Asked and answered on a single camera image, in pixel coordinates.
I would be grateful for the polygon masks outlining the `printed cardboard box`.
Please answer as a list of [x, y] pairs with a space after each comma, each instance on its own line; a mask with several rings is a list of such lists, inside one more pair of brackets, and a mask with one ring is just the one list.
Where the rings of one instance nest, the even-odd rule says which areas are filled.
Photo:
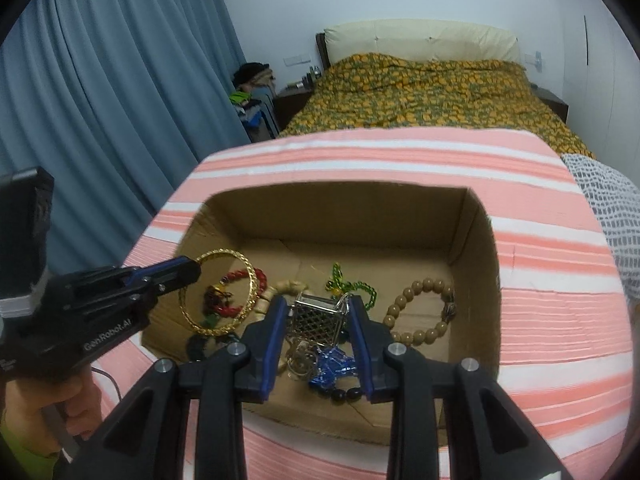
[[[209, 196], [186, 224], [178, 255], [233, 249], [265, 273], [286, 298], [359, 296], [369, 318], [399, 336], [440, 330], [420, 352], [499, 368], [501, 292], [496, 239], [488, 211], [467, 185], [303, 182], [239, 188]], [[186, 292], [195, 322], [203, 296], [230, 271], [229, 256], [204, 263]], [[178, 294], [163, 297], [142, 334], [157, 356], [185, 361], [192, 328]]]

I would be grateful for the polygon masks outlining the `dark bedside table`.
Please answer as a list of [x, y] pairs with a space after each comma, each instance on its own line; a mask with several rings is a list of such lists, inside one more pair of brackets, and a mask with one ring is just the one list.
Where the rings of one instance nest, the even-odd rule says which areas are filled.
[[299, 88], [282, 90], [274, 97], [273, 113], [281, 130], [305, 107], [313, 94], [312, 89]]
[[555, 115], [558, 115], [562, 122], [567, 122], [568, 111], [570, 107], [561, 98], [556, 96], [550, 90], [541, 88], [536, 84], [532, 84], [533, 94], [546, 104]]

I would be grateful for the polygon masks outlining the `gold bangle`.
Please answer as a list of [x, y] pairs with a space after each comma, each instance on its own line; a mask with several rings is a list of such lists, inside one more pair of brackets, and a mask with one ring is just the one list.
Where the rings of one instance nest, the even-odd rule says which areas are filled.
[[[206, 288], [203, 296], [203, 312], [205, 321], [211, 315], [216, 316], [214, 327], [198, 324], [190, 317], [186, 308], [186, 292], [188, 286], [183, 287], [178, 292], [178, 305], [186, 322], [189, 323], [194, 333], [206, 337], [226, 336], [233, 333], [241, 323], [248, 317], [250, 312], [254, 310], [258, 296], [266, 287], [266, 278], [252, 266], [248, 260], [240, 252], [233, 249], [219, 248], [206, 252], [198, 256], [195, 262], [202, 266], [209, 260], [229, 256], [238, 259], [244, 266], [243, 271], [233, 271], [223, 276], [217, 285], [210, 285]], [[234, 281], [248, 279], [248, 293], [246, 300], [242, 306], [234, 306], [232, 304], [232, 293], [227, 292], [227, 286]]]

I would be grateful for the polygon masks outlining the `blue curtain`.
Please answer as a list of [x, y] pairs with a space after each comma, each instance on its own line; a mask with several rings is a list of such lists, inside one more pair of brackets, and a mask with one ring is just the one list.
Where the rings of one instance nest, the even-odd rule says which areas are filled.
[[208, 155], [247, 144], [224, 0], [30, 0], [1, 47], [1, 169], [55, 180], [56, 273], [122, 263]]

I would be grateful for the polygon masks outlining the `pink striped bed cover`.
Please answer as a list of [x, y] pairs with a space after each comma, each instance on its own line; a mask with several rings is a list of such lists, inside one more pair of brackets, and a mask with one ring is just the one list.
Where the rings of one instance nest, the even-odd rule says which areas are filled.
[[[632, 389], [623, 286], [599, 222], [547, 144], [518, 130], [447, 127], [291, 136], [207, 157], [127, 257], [148, 266], [178, 255], [209, 196], [303, 182], [467, 185], [496, 239], [499, 368], [491, 374], [576, 479], [599, 479], [620, 454]], [[140, 339], [102, 359], [129, 388], [158, 356]]]

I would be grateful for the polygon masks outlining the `cream headboard pillow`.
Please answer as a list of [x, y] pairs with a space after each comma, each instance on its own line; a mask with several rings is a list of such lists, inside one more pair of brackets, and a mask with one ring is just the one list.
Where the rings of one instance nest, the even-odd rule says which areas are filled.
[[412, 62], [520, 62], [518, 37], [482, 24], [390, 18], [328, 27], [324, 41], [332, 64], [355, 54], [377, 53]]

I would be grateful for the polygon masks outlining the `grey checked blanket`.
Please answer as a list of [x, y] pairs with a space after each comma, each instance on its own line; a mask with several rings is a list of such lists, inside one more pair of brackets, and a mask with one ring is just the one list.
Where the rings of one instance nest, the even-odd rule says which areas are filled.
[[561, 156], [596, 216], [630, 310], [639, 305], [639, 189], [619, 171], [578, 154]]

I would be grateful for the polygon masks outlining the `right dark bedside table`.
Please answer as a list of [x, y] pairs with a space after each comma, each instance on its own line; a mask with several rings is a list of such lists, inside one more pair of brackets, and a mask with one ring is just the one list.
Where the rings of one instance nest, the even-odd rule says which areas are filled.
[[532, 84], [533, 94], [546, 104], [555, 115], [558, 115], [562, 122], [567, 122], [568, 111], [570, 107], [561, 98], [556, 96], [550, 90], [541, 88], [536, 84]]

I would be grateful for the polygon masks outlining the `clothes pile with black hat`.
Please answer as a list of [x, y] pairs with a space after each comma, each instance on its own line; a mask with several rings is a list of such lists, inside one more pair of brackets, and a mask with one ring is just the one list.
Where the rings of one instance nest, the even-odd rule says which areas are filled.
[[273, 71], [269, 64], [248, 62], [232, 76], [233, 91], [229, 101], [252, 142], [268, 136], [275, 139], [280, 128], [274, 114]]

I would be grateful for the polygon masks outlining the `red bead bracelet amber bead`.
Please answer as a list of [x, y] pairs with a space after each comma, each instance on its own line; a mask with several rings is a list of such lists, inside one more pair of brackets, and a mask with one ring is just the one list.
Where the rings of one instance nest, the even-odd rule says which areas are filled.
[[236, 318], [243, 309], [240, 282], [247, 280], [247, 270], [236, 270], [224, 274], [217, 284], [209, 285], [204, 292], [203, 313]]

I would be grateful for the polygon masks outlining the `yellow floral quilt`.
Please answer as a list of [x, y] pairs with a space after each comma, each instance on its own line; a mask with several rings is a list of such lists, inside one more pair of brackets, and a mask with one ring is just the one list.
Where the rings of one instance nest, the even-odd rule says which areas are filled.
[[536, 96], [524, 68], [499, 60], [421, 63], [352, 55], [322, 75], [282, 134], [408, 127], [525, 130], [556, 154], [593, 155]]

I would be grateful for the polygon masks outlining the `white wardrobe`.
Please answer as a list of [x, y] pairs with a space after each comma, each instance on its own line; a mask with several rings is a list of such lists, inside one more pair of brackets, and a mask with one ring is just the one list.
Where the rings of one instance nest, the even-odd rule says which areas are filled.
[[639, 59], [602, 0], [559, 0], [568, 126], [600, 162], [639, 182]]

